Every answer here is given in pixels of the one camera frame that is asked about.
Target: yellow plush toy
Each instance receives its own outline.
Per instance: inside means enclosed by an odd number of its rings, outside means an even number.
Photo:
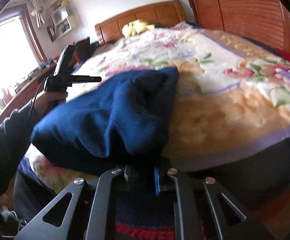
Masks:
[[[122,28],[121,32],[123,33],[125,38],[128,38],[130,36],[140,34],[144,31],[152,30],[153,28],[155,28],[155,25],[149,25],[148,22],[145,22],[143,20],[135,20],[126,24]]]

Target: navy blue fabric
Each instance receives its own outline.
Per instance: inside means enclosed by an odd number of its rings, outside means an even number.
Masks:
[[[155,28],[171,29],[170,27],[166,27],[166,26],[163,26],[163,25],[155,25]]]
[[[30,167],[30,163],[29,163],[29,159],[24,156],[22,158],[22,160],[20,161],[17,170],[23,174],[24,176],[26,176],[27,178],[32,179],[33,181],[35,181],[36,183],[38,183],[39,185],[44,186],[44,184],[40,181],[40,179],[36,176],[36,174],[33,172],[32,168]]]
[[[173,194],[156,197],[153,192],[119,192],[116,223],[148,229],[174,228]]]
[[[52,165],[95,175],[133,156],[154,160],[168,142],[177,80],[174,67],[117,74],[54,108],[31,142]]]
[[[192,25],[193,29],[201,29],[202,27],[197,23],[186,22],[189,25]]]

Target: floral blanket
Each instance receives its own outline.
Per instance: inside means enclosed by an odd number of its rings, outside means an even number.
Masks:
[[[290,137],[290,63],[235,35],[186,23],[157,28],[120,39],[75,74],[106,82],[123,71],[166,66],[180,74],[162,153],[175,168],[197,171],[235,162]],[[68,99],[100,85],[73,85]],[[26,156],[56,193],[78,175],[92,177],[51,166],[33,146]]]

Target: screw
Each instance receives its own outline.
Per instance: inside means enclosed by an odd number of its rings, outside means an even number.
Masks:
[[[121,168],[112,169],[112,174],[114,174],[114,175],[119,175],[122,172],[123,172],[123,170]]]
[[[74,179],[74,184],[76,184],[76,185],[81,185],[84,182],[85,182],[85,180],[83,178]]]
[[[207,177],[206,179],[205,179],[205,182],[206,182],[206,184],[214,184],[215,182],[216,182],[216,180],[214,179],[214,178],[212,178],[212,177]]]
[[[175,174],[177,174],[177,172],[178,172],[178,170],[174,169],[174,168],[170,168],[167,170],[167,173],[170,175],[175,175]]]

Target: gray sleeve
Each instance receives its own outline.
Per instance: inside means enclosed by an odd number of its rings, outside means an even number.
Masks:
[[[28,119],[31,106],[32,101],[20,110],[15,109],[0,125],[0,195],[15,175],[30,145],[32,129],[40,120],[35,109]]]

